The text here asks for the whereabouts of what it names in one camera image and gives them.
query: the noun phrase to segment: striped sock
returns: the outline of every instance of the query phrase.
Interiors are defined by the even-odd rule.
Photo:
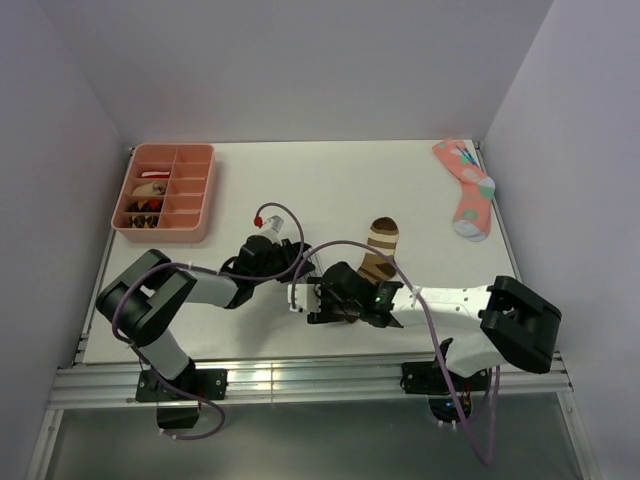
[[[371,224],[367,245],[393,258],[398,245],[398,226],[389,217],[378,218]],[[358,274],[373,284],[385,282],[396,274],[395,268],[374,253],[367,252]]]

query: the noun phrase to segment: table surface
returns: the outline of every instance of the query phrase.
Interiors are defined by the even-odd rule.
[[[453,231],[460,184],[431,148],[437,141],[366,141],[218,144],[217,178],[209,234],[199,244],[135,244],[116,233],[102,286],[150,248],[172,260],[217,269],[255,232],[257,207],[287,205],[300,219],[311,245],[349,239],[366,243],[371,222],[390,216],[398,224],[396,260],[416,285],[473,287],[514,275],[495,212],[491,234],[479,243]],[[475,154],[471,141],[468,149]],[[296,241],[286,214],[283,238]],[[323,270],[345,260],[357,268],[364,251],[338,246],[319,253]],[[356,354],[433,352],[426,325],[373,328],[363,322],[308,325],[288,310],[286,285],[269,282],[236,310],[184,305],[171,331],[194,359],[271,359]],[[441,339],[461,334],[439,328]],[[95,312],[85,363],[133,362],[134,354],[111,335]]]

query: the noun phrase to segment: cable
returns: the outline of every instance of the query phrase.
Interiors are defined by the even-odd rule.
[[[284,205],[282,205],[280,203],[276,203],[276,202],[268,202],[268,203],[265,203],[265,204],[261,205],[258,208],[255,217],[259,218],[260,217],[260,213],[266,207],[277,207],[277,208],[280,208],[280,209],[284,210],[285,212],[287,212],[287,214],[289,214],[289,216],[291,217],[293,222],[296,224],[296,227],[298,228],[298,233],[300,234],[300,250],[298,252],[298,255],[297,255],[296,259],[289,266],[289,268],[287,268],[285,271],[283,271],[281,273],[278,273],[278,274],[275,274],[275,275],[270,275],[270,276],[267,276],[267,277],[251,277],[251,276],[246,276],[246,275],[235,275],[235,274],[231,274],[231,273],[224,273],[225,276],[227,276],[229,278],[232,278],[232,279],[236,279],[236,280],[250,280],[250,281],[276,280],[276,279],[278,279],[278,278],[280,278],[280,277],[282,277],[284,275],[287,275],[289,272],[291,272],[294,268],[296,268],[298,266],[298,263],[300,262],[300,260],[302,260],[302,257],[304,256],[304,232],[302,230],[302,225],[300,225],[300,221],[298,220],[298,218],[287,207],[285,207]],[[131,340],[129,340],[124,335],[121,335],[120,332],[118,331],[118,327],[120,325],[120,316],[122,315],[122,311],[124,309],[124,306],[129,301],[129,299],[131,298],[133,293],[136,292],[147,281],[147,279],[149,279],[150,277],[152,277],[156,273],[161,272],[163,270],[166,270],[168,268],[179,268],[179,269],[182,269],[182,270],[190,270],[191,269],[191,270],[195,270],[197,272],[208,273],[210,275],[218,275],[218,272],[216,270],[212,270],[212,269],[209,269],[209,268],[206,268],[206,267],[191,266],[189,264],[180,263],[180,262],[163,263],[161,265],[157,265],[157,266],[151,268],[150,270],[145,272],[145,274],[142,275],[139,279],[137,279],[131,285],[131,287],[129,287],[129,289],[124,293],[124,295],[120,299],[120,302],[118,303],[118,306],[116,307],[116,310],[113,313],[113,318],[111,319],[111,333],[113,333],[113,336],[116,337],[118,340],[120,340],[120,341],[126,343],[127,345],[129,345],[131,347],[131,350],[133,350],[133,352],[136,355],[138,355],[138,358],[151,367],[152,373],[158,379],[158,382],[160,382],[160,384],[166,390],[169,390],[170,392],[173,392],[174,394],[180,395],[181,397],[187,398],[189,400],[194,400],[196,402],[204,403],[205,405],[208,405],[211,408],[213,408],[214,410],[218,411],[218,413],[220,414],[220,421],[218,422],[218,425],[216,425],[215,428],[211,429],[208,432],[205,432],[205,433],[202,433],[202,434],[199,434],[199,435],[181,435],[181,434],[175,434],[175,433],[171,433],[171,432],[167,432],[167,431],[162,431],[162,433],[164,433],[165,435],[167,435],[167,436],[169,436],[169,437],[171,437],[171,438],[173,438],[175,440],[200,440],[202,438],[210,437],[211,435],[214,435],[214,434],[218,433],[218,431],[220,431],[220,429],[224,425],[224,422],[225,422],[225,419],[226,419],[226,416],[225,416],[225,413],[224,413],[224,410],[222,409],[222,407],[220,407],[218,404],[216,404],[216,403],[214,403],[214,402],[212,402],[210,400],[207,400],[205,398],[199,397],[197,395],[193,395],[193,394],[191,394],[189,392],[185,392],[184,390],[181,390],[181,389],[171,385],[167,380],[165,380],[165,378],[162,375],[160,375],[160,373],[153,367],[153,365],[151,365],[151,362],[149,362],[149,360],[144,356],[144,354],[135,345],[133,345]]]
[[[377,250],[377,249],[375,249],[373,247],[370,247],[369,245],[365,245],[363,243],[354,242],[354,241],[351,241],[351,240],[334,240],[334,241],[327,242],[327,243],[324,243],[322,245],[319,245],[319,246],[317,246],[315,248],[312,248],[312,249],[308,250],[304,254],[304,256],[302,258],[302,262],[298,264],[298,266],[296,268],[296,271],[293,274],[293,280],[291,281],[291,299],[290,299],[290,301],[291,301],[292,308],[294,308],[294,309],[296,308],[295,288],[296,288],[296,282],[298,281],[298,277],[300,276],[301,266],[304,264],[305,261],[308,260],[309,257],[311,257],[311,255],[314,255],[315,253],[319,252],[320,250],[323,250],[325,248],[328,248],[328,247],[331,247],[331,246],[335,246],[335,245],[351,245],[351,246],[355,246],[355,247],[360,247],[360,248],[363,248],[365,250],[370,251],[371,253],[374,253],[374,254],[378,255],[380,258],[383,258],[384,260],[387,261],[387,263],[389,263],[392,267],[395,268],[396,272],[398,273],[398,276],[400,276],[400,278],[405,283],[407,288],[409,288],[409,290],[411,290],[411,291],[414,290],[414,287],[413,287],[413,284],[411,283],[411,281],[407,278],[407,276],[404,274],[404,272],[400,269],[400,267],[396,264],[396,262],[392,258],[387,257],[386,255],[384,255],[379,250]],[[449,389],[449,394],[451,395],[451,400],[453,401],[453,404],[454,404],[454,406],[456,408],[456,412],[458,414],[458,417],[460,417],[460,424],[462,425],[462,430],[464,431],[465,435],[469,439],[469,443],[471,444],[471,448],[473,449],[474,453],[478,457],[478,460],[480,460],[480,463],[482,463],[485,466],[488,466],[488,465],[491,464],[491,461],[493,460],[493,448],[494,448],[494,443],[495,443],[496,407],[497,407],[497,402],[498,402],[498,390],[500,389],[500,366],[496,367],[496,379],[495,379],[495,383],[494,383],[494,387],[493,387],[493,396],[491,397],[490,417],[489,417],[489,449],[488,449],[487,455],[485,456],[482,453],[482,451],[480,450],[480,446],[478,445],[478,441],[476,440],[475,435],[473,434],[473,431],[471,430],[471,425],[469,423],[469,420],[464,415],[464,410],[462,409],[462,404],[460,403],[460,400],[458,399],[458,395],[457,395],[456,389],[455,389],[455,387],[453,385],[453,381],[451,380],[451,375],[449,374],[449,370],[447,370],[447,365],[446,365],[444,356],[442,355],[442,352],[440,351],[440,345],[439,345],[439,342],[438,342],[438,336],[436,334],[435,323],[434,323],[433,318],[431,316],[431,312],[429,311],[429,307],[427,306],[427,302],[424,300],[424,298],[422,298],[422,295],[419,292],[416,294],[416,298],[420,302],[420,305],[422,306],[422,310],[424,311],[425,317],[427,318],[427,326],[429,327],[429,333],[431,334],[431,341],[433,342],[433,347],[435,349],[436,358],[438,359],[438,364],[440,365],[440,369],[442,370],[442,375],[444,376],[445,383],[447,384],[447,388]]]

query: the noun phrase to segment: gray floor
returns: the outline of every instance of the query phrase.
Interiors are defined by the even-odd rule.
[[[555,395],[501,397],[496,458],[481,466],[424,399],[227,408],[213,438],[173,442],[153,409],[65,412],[48,480],[577,479]],[[198,427],[213,422],[203,421]],[[486,444],[486,417],[476,425]]]

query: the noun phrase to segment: white stripe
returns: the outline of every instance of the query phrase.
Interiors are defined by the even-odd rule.
[[[370,246],[380,251],[380,253],[382,253],[383,255],[386,255],[387,257],[396,253],[395,248],[381,248],[381,247],[376,247],[375,245],[370,245]]]
[[[369,238],[371,240],[377,240],[379,242],[387,242],[387,243],[397,243],[398,242],[398,234],[385,234],[385,233],[376,233],[369,232]]]

